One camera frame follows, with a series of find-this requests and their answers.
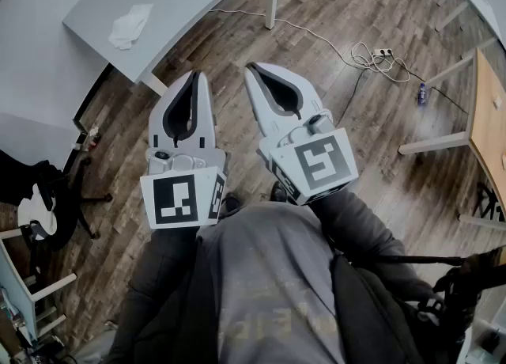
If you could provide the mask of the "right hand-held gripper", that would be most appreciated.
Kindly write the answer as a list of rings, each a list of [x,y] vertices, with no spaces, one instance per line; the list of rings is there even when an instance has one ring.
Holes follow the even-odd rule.
[[[259,153],[293,203],[307,205],[358,178],[346,130],[333,125],[309,80],[282,66],[248,63],[244,82],[265,137]],[[295,117],[306,121],[294,126]]]

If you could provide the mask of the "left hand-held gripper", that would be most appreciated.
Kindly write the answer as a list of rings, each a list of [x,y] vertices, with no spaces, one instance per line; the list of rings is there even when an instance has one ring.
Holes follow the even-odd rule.
[[[210,86],[203,71],[192,70],[172,83],[149,117],[151,147],[214,148],[215,124]],[[140,178],[151,229],[211,226],[218,222],[225,193],[226,154],[146,151],[148,172]]]

